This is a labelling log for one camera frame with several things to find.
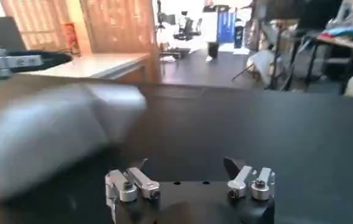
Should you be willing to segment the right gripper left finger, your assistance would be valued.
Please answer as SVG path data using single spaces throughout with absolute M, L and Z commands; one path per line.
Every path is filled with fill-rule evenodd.
M 157 200 L 161 195 L 161 185 L 142 171 L 147 160 L 144 158 L 133 162 L 124 171 L 119 169 L 109 171 L 105 175 L 106 198 L 113 203 L 115 201 L 131 203 L 137 200 L 141 193 L 144 199 Z

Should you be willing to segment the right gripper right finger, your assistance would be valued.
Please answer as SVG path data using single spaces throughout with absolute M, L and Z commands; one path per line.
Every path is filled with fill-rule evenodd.
M 267 201 L 274 197 L 275 173 L 271 168 L 263 167 L 258 172 L 243 161 L 225 157 L 223 165 L 230 178 L 227 182 L 228 198 L 238 200 L 247 193 L 257 201 Z

